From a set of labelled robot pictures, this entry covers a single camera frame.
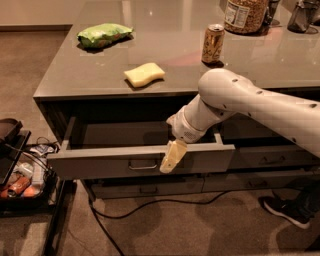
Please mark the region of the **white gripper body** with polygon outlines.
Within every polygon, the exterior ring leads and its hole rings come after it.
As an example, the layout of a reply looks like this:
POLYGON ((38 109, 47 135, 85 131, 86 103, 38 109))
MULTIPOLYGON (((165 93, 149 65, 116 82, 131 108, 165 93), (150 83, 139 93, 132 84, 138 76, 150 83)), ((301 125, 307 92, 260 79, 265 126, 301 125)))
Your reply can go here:
POLYGON ((172 135, 185 143, 195 143, 203 137, 206 131, 197 130, 192 127, 185 116, 186 107, 183 106, 176 114, 170 116, 166 123, 171 127, 172 135))

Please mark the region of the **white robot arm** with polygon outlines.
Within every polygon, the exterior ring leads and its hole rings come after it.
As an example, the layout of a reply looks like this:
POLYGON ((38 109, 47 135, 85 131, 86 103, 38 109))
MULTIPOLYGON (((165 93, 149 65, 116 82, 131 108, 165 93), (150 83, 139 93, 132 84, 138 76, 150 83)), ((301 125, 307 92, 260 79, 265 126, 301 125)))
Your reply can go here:
POLYGON ((198 94, 167 119, 170 141, 160 171, 170 173, 213 125, 236 113, 246 115, 320 157, 320 103, 256 87, 226 69, 212 69, 198 82, 198 94))

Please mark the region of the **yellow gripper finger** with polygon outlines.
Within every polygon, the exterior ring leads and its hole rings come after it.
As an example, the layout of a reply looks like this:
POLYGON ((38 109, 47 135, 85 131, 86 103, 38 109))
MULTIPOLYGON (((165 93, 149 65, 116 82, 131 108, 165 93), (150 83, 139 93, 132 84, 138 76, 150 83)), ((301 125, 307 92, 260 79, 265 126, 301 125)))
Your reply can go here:
POLYGON ((167 151, 162 159, 160 171, 162 173, 170 173, 182 160, 187 152, 187 144, 179 139, 169 141, 167 144, 167 151))

